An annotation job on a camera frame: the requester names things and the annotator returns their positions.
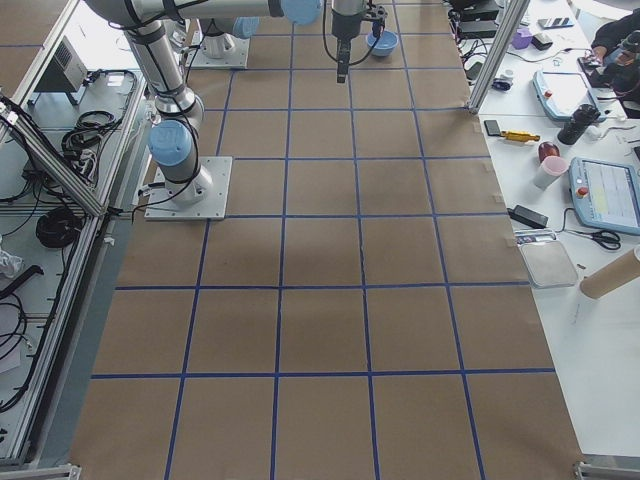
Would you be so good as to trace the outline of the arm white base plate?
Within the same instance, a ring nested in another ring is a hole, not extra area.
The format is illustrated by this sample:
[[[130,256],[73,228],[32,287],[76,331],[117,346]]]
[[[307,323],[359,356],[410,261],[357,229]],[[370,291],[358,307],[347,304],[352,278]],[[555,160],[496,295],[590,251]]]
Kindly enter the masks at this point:
[[[226,214],[233,158],[203,156],[199,158],[198,176],[182,191],[181,186],[166,182],[159,167],[155,182],[161,188],[150,193],[150,207],[144,217],[150,221],[223,220]]]
[[[247,68],[249,46],[249,39],[238,39],[228,34],[206,37],[204,41],[195,38],[186,66],[192,69],[243,70]]]

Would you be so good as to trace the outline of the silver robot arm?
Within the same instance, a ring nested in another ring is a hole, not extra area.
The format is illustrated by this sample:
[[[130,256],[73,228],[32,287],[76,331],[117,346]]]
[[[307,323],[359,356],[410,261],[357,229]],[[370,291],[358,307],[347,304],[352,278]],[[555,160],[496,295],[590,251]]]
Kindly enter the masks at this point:
[[[205,36],[248,39],[262,17],[307,25],[323,15],[332,23],[337,51],[331,59],[338,82],[344,82],[355,64],[350,58],[351,43],[362,23],[371,23],[374,36],[379,37],[387,18],[385,9],[372,1],[91,1],[88,6],[124,32],[155,95],[161,121],[151,130],[149,149],[164,176],[168,201],[179,208],[202,202],[213,192],[214,180],[199,155],[204,105],[181,73],[164,20],[197,19]]]
[[[248,40],[258,30],[258,17],[200,19],[201,48],[212,59],[222,59],[236,50],[237,40]]]

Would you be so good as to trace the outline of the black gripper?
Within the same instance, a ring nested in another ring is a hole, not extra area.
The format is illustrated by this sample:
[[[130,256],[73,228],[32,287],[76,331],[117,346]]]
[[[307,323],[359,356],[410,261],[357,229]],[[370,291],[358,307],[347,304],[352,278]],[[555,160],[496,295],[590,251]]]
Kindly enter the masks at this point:
[[[378,38],[386,27],[387,11],[373,1],[333,0],[331,2],[331,33],[336,38],[355,38],[361,33],[361,24],[369,22],[372,34]],[[336,81],[345,83],[351,57],[351,41],[338,39],[336,44]]]

